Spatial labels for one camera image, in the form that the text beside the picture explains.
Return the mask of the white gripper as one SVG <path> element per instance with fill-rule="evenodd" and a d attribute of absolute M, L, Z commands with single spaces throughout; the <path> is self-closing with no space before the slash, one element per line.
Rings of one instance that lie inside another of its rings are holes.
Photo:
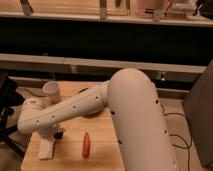
<path fill-rule="evenodd" d="M 63 138 L 64 129 L 59 124 L 54 124 L 39 129 L 38 134 L 42 140 L 61 140 Z"/>

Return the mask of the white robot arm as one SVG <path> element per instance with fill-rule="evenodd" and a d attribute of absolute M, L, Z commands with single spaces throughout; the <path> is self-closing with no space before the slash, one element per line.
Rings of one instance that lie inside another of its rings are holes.
<path fill-rule="evenodd" d="M 179 171 L 156 87 L 138 69 L 121 69 L 109 80 L 51 107 L 38 98 L 26 99 L 18 130 L 41 133 L 105 108 L 111 113 L 125 171 Z"/>

